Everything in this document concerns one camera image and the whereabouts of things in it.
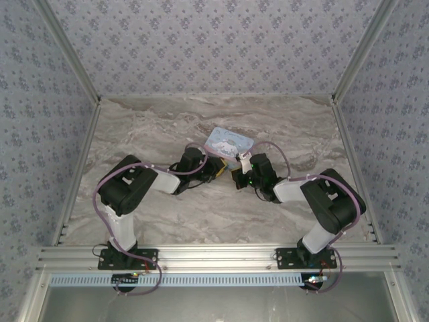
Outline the aluminium frame post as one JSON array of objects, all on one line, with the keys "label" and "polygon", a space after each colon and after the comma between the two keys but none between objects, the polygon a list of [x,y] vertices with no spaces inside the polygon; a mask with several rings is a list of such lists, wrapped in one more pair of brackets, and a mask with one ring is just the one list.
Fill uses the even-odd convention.
[{"label": "aluminium frame post", "polygon": [[398,2],[399,0],[380,0],[373,17],[365,28],[365,32],[332,93],[334,104],[338,105],[345,97]]},{"label": "aluminium frame post", "polygon": [[60,47],[64,58],[77,77],[87,97],[92,103],[97,105],[99,103],[99,96],[95,86],[93,85],[90,76],[80,61],[80,58],[78,57],[78,54],[71,41],[68,39],[68,36],[66,35],[60,20],[56,17],[54,10],[48,3],[48,0],[32,0],[32,2],[34,3],[38,13],[46,24],[46,27],[53,36],[57,45]]}]

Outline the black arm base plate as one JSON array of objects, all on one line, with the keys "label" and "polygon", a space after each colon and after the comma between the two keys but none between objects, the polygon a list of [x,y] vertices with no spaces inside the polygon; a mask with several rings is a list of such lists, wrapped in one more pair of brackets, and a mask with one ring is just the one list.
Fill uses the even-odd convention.
[{"label": "black arm base plate", "polygon": [[[131,250],[132,254],[140,257],[146,257],[157,262],[159,250],[156,248],[137,248]],[[115,248],[105,248],[101,250],[98,262],[99,270],[157,270],[151,263],[133,257],[129,257]]]},{"label": "black arm base plate", "polygon": [[305,248],[277,248],[275,250],[275,259],[278,269],[322,269],[337,268],[335,252],[329,249],[323,249],[317,254],[311,254]]}]

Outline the black controller board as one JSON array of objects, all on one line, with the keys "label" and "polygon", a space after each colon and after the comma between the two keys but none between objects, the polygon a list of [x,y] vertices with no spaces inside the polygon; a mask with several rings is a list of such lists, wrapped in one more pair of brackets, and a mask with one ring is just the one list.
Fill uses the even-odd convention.
[{"label": "black controller board", "polygon": [[300,288],[312,292],[318,292],[324,282],[328,280],[327,276],[323,274],[301,274],[302,282],[304,283]]},{"label": "black controller board", "polygon": [[139,281],[137,273],[113,274],[111,277],[112,287],[117,292],[128,293],[136,288]]}]

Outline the aluminium front beam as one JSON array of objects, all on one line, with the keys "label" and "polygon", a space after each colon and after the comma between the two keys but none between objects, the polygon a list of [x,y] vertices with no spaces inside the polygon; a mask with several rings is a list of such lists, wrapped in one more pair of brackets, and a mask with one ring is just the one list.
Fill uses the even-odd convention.
[{"label": "aluminium front beam", "polygon": [[[201,244],[156,246],[158,263],[167,273],[268,272],[277,270],[275,250],[281,244]],[[345,272],[383,272],[402,269],[398,251],[391,245],[339,243]],[[94,272],[98,259],[91,247],[42,248],[36,270],[46,272]]]}]

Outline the grey metal panel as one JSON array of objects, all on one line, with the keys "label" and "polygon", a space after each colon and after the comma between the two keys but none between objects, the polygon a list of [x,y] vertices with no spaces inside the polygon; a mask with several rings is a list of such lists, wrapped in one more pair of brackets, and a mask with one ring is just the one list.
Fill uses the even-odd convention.
[{"label": "grey metal panel", "polygon": [[161,287],[138,297],[111,287],[52,286],[39,322],[398,322],[383,274],[348,273],[324,294],[292,286]]}]

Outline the aluminium side rail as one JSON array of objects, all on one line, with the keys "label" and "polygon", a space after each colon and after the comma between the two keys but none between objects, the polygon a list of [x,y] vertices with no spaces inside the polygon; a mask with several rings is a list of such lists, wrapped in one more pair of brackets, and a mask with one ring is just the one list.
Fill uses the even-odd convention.
[{"label": "aluminium side rail", "polygon": [[70,219],[70,215],[74,208],[76,196],[78,194],[80,182],[82,179],[84,166],[86,164],[86,159],[88,157],[91,142],[93,140],[100,111],[101,111],[100,102],[97,101],[90,117],[90,122],[88,124],[86,134],[80,149],[80,154],[74,169],[74,173],[71,178],[70,186],[64,200],[64,206],[61,210],[58,224],[56,226],[56,230],[53,235],[52,245],[55,247],[61,244],[62,231],[67,226],[68,221]]},{"label": "aluminium side rail", "polygon": [[367,206],[365,218],[372,227],[373,241],[375,241],[377,244],[384,244],[381,230],[378,226],[377,218],[375,216],[375,211],[371,202],[371,198],[369,196],[369,191],[365,185],[363,173],[361,171],[361,167],[351,140],[351,136],[347,128],[345,118],[343,116],[343,112],[341,111],[341,108],[339,107],[338,103],[334,99],[332,99],[332,110],[339,128],[339,132],[341,135],[341,139],[343,141],[343,145],[345,147],[345,151],[347,153],[347,157],[349,159],[349,165],[351,167],[351,172],[356,184],[357,192],[365,201]]}]

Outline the blue cartoon tin box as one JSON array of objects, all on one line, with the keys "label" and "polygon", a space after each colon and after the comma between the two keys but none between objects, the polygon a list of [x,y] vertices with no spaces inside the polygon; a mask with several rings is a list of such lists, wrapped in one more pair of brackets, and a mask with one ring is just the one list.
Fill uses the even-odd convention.
[{"label": "blue cartoon tin box", "polygon": [[215,127],[207,138],[204,147],[212,155],[235,161],[237,154],[250,149],[254,140],[233,131]]}]

